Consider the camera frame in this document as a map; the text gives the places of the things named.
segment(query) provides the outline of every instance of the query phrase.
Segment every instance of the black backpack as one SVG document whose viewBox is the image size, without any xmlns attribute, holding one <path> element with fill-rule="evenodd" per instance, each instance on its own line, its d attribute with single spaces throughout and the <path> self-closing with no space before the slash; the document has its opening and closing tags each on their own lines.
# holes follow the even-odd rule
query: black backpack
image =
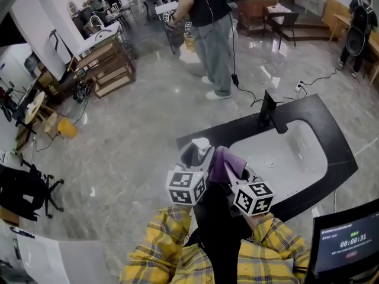
<svg viewBox="0 0 379 284">
<path fill-rule="evenodd" d="M 370 33 L 372 26 L 369 21 L 369 14 L 373 12 L 371 7 L 365 7 L 362 0 L 358 0 L 358 6 L 353 9 L 351 15 L 351 25 L 357 30 L 367 35 Z"/>
</svg>

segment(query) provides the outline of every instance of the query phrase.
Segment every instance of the black faucet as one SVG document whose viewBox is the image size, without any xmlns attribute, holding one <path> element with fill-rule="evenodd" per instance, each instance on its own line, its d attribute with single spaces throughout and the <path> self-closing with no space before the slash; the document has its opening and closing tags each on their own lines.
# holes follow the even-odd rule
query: black faucet
<svg viewBox="0 0 379 284">
<path fill-rule="evenodd" d="M 261 126 L 269 125 L 272 121 L 278 134 L 287 132 L 288 127 L 286 122 L 281 119 L 280 114 L 276 111 L 277 104 L 283 102 L 283 98 L 276 94 L 273 89 L 265 89 L 265 97 L 258 116 L 258 122 Z"/>
</svg>

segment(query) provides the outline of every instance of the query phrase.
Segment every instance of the monitor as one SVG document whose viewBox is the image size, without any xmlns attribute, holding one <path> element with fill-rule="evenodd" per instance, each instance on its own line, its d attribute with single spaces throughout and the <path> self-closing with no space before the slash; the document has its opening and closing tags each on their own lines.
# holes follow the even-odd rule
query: monitor
<svg viewBox="0 0 379 284">
<path fill-rule="evenodd" d="M 315 218 L 306 282 L 330 283 L 341 275 L 349 279 L 378 265 L 378 237 L 379 199 Z"/>
</svg>

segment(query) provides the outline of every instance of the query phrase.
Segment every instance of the black countertop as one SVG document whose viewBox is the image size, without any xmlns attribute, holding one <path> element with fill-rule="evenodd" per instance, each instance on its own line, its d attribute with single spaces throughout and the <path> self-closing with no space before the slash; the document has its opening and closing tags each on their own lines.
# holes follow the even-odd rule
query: black countertop
<svg viewBox="0 0 379 284">
<path fill-rule="evenodd" d="M 319 139 L 327 159 L 327 171 L 322 179 L 271 207 L 270 211 L 276 217 L 286 221 L 333 192 L 358 170 L 358 166 L 345 136 L 318 95 L 280 105 L 274 112 L 276 116 L 279 114 L 281 119 L 287 123 L 294 120 L 307 122 Z M 258 113 L 186 135 L 177 139 L 176 143 L 181 149 L 192 139 L 205 137 L 216 148 L 218 146 L 230 147 L 237 141 L 275 129 L 272 124 L 261 127 L 257 122 L 257 117 Z"/>
</svg>

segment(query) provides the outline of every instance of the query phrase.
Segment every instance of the sink drain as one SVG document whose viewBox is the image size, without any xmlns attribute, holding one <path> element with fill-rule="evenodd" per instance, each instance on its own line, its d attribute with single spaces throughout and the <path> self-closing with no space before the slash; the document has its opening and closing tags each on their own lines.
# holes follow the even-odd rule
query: sink drain
<svg viewBox="0 0 379 284">
<path fill-rule="evenodd" d="M 264 161 L 264 164 L 267 168 L 273 168 L 275 166 L 275 160 L 273 158 L 267 158 Z"/>
</svg>

